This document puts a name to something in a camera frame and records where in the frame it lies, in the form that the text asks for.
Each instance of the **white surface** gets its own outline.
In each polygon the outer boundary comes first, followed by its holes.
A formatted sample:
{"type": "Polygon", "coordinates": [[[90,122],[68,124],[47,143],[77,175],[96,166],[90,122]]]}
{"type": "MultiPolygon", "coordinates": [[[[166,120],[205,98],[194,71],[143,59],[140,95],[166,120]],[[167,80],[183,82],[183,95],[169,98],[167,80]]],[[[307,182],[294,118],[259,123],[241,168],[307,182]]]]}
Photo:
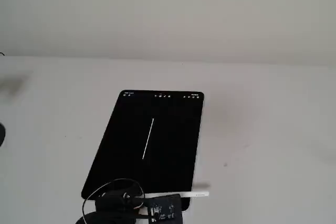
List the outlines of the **white surface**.
{"type": "Polygon", "coordinates": [[[186,224],[336,222],[335,68],[0,57],[20,77],[0,91],[1,223],[76,222],[123,89],[205,94],[194,189],[210,196],[186,224]]]}
{"type": "Polygon", "coordinates": [[[0,0],[0,51],[336,65],[336,0],[0,0]]]}

